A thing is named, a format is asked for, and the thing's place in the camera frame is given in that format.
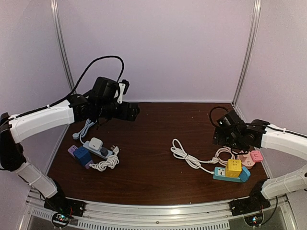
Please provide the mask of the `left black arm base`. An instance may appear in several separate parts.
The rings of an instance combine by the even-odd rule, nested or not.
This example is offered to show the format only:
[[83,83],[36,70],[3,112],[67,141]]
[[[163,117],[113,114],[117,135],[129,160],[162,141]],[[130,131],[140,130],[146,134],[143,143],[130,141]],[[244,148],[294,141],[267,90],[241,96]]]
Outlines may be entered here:
[[54,182],[57,187],[57,193],[53,197],[47,198],[47,200],[44,202],[44,208],[62,214],[67,214],[69,216],[82,217],[86,203],[83,201],[67,198],[60,184],[56,181]]

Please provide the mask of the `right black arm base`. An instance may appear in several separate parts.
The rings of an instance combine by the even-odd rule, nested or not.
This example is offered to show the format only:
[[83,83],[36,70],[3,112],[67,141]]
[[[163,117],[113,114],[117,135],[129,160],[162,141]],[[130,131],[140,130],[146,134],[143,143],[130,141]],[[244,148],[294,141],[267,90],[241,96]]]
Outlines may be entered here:
[[247,198],[235,198],[229,202],[232,216],[244,215],[252,212],[261,211],[271,206],[270,201],[261,193],[262,186],[266,180],[261,180],[255,184]]

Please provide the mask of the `teal power strip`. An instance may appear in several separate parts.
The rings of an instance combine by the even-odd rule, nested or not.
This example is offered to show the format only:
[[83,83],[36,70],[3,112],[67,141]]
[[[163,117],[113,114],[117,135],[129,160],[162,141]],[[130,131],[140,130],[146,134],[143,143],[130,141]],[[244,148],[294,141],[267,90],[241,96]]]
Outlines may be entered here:
[[226,177],[224,167],[215,167],[214,172],[213,172],[213,179],[219,180],[219,181],[242,183],[239,177],[237,178]]

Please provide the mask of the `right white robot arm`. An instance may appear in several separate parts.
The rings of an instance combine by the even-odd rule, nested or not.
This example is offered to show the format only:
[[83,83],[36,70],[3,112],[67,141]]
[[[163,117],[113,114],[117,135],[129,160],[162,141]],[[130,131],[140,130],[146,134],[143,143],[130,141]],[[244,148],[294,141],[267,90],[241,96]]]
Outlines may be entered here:
[[[263,120],[254,120],[252,123],[219,120],[214,130],[213,144],[243,151],[250,147],[272,149],[307,159],[306,135]],[[257,193],[246,200],[246,208],[249,211],[257,211],[264,204],[264,199],[306,189],[307,166],[277,178],[267,179],[260,182],[260,185],[261,187],[256,189]]]

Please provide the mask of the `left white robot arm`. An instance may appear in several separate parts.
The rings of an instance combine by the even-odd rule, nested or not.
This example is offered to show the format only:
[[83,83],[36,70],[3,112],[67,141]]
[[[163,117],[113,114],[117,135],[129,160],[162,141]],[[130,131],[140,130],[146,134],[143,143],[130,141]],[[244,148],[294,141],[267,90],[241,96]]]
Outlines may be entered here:
[[69,202],[60,194],[60,186],[47,177],[23,154],[21,142],[46,130],[100,118],[135,121],[140,113],[137,103],[119,101],[115,96],[104,98],[88,93],[74,94],[63,102],[26,115],[3,113],[0,118],[0,168],[16,173],[37,189],[59,213],[69,209]]

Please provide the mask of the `pink cube adapter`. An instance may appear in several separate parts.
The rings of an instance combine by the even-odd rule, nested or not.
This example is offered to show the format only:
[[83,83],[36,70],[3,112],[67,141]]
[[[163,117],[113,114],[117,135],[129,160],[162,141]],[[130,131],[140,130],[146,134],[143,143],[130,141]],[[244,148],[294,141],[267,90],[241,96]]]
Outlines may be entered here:
[[257,162],[262,162],[263,161],[263,156],[260,151],[258,150],[253,150],[250,152],[250,156],[252,160],[257,163]]

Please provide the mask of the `yellow cube adapter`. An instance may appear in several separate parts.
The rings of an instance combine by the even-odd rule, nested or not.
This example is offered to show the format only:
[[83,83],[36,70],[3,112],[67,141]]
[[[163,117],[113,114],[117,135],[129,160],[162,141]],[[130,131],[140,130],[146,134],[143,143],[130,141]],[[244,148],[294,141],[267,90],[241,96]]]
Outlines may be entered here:
[[226,167],[225,167],[226,177],[237,178],[241,174],[241,171],[242,171],[241,160],[229,159],[227,161],[227,164],[226,164]]

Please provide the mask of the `blue plug adapter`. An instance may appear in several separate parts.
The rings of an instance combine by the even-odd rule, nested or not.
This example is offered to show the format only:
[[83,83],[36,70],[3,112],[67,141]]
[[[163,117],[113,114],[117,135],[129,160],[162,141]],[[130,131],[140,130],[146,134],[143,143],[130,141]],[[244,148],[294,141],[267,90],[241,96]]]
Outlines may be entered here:
[[242,183],[245,183],[249,180],[251,173],[249,169],[245,166],[242,167],[241,174],[239,175],[239,179]]

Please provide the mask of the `pink round socket base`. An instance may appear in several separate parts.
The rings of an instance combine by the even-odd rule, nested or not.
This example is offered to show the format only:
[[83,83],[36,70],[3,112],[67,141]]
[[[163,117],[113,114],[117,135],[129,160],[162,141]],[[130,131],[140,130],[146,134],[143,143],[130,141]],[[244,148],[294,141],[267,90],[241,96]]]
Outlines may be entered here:
[[250,153],[244,155],[237,155],[237,160],[241,160],[242,166],[245,166],[247,169],[252,169],[255,165]]

